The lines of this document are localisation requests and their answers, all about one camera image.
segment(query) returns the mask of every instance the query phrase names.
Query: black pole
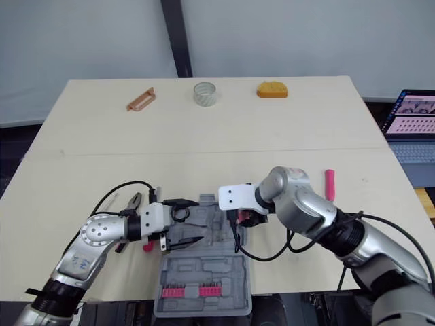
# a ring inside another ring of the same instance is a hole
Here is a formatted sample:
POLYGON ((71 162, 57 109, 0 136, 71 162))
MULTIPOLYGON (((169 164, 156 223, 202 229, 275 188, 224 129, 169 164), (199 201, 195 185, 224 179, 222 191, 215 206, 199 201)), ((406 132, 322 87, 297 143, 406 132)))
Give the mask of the black pole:
POLYGON ((192 66, 190 65, 181 0, 161 0, 161 3, 178 77, 191 78, 193 77, 192 66))

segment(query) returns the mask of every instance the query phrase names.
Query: gray tool case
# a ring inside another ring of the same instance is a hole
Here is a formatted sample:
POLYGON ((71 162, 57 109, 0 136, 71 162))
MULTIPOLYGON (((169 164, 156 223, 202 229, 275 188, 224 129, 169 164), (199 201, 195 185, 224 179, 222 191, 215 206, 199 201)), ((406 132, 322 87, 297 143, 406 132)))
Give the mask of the gray tool case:
MULTIPOLYGON (((203 236, 162 258, 154 314, 160 318, 245 316, 251 312, 249 261, 234 250, 234 236, 215 196, 201 195, 184 223, 173 221, 166 244, 203 236)), ((180 210, 176 218, 182 218, 180 210)), ((245 228, 239 228, 241 243, 245 228)))

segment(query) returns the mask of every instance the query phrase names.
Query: floor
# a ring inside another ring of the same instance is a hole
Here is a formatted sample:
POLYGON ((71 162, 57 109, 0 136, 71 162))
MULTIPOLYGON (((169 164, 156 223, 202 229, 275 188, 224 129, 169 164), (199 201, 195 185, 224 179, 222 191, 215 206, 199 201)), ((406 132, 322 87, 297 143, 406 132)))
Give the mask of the floor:
POLYGON ((40 124, 0 128, 0 197, 40 128, 40 124))

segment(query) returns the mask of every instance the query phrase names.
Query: clear tape roll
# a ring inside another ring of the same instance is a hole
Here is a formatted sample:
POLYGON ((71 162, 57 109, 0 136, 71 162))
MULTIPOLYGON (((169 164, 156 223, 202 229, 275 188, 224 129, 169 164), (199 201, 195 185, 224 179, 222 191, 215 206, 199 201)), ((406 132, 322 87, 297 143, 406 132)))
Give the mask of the clear tape roll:
POLYGON ((204 81, 193 88, 194 100, 201 107, 210 107, 216 103, 216 86, 204 81))

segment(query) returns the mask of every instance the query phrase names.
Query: laptop screen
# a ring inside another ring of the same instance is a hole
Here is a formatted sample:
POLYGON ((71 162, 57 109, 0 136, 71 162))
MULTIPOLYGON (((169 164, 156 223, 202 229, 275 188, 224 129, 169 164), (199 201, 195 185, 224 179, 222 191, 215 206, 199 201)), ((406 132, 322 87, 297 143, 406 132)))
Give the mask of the laptop screen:
POLYGON ((382 131, 387 139, 435 139, 435 91, 403 90, 382 131))

